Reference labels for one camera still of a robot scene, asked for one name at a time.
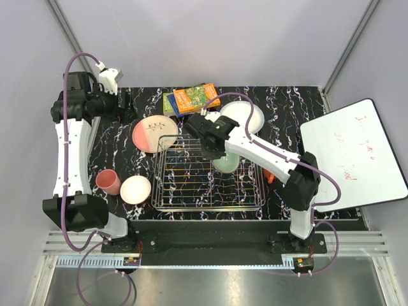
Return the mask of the orange bowl white inside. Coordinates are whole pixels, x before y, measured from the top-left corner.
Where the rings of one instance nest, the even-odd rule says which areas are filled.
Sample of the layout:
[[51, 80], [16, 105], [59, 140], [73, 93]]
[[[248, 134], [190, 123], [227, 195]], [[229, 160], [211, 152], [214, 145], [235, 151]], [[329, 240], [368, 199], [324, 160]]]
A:
[[150, 196], [151, 183], [141, 175], [135, 175], [126, 179], [120, 188], [120, 197], [130, 205], [144, 203]]

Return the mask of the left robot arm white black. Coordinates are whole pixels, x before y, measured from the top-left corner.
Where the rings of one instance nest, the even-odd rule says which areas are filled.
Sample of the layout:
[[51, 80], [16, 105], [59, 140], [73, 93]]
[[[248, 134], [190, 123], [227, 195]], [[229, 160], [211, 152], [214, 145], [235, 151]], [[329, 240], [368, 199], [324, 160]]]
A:
[[138, 237], [125, 219], [109, 213], [107, 204], [93, 195], [88, 175], [94, 118], [116, 121], [126, 112], [118, 104], [121, 77], [117, 68], [105, 68], [97, 77], [85, 71], [68, 75], [67, 90], [50, 109], [58, 140], [57, 178], [52, 197], [43, 200], [42, 208], [60, 229], [97, 230], [115, 239], [123, 252], [131, 252]]

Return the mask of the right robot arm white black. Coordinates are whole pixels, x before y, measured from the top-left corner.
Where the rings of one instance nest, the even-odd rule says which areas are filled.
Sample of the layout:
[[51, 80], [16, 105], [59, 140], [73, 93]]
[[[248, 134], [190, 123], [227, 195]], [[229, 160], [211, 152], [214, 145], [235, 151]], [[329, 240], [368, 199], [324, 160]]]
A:
[[184, 128], [192, 137], [199, 139], [205, 159], [216, 160], [233, 153], [280, 180], [284, 184], [282, 198], [291, 214], [290, 247], [299, 253], [311, 247], [312, 205], [321, 182], [313, 154], [306, 152], [300, 156], [280, 149], [223, 115], [212, 122], [196, 113], [188, 118]]

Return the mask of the pale green ceramic bowl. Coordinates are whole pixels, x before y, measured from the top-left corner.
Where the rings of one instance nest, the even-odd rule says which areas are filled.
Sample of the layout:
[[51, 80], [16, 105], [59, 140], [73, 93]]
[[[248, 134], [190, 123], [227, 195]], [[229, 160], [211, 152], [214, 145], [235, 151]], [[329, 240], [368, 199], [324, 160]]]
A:
[[212, 161], [213, 167], [221, 173], [233, 173], [240, 164], [240, 156], [227, 152], [225, 156]]

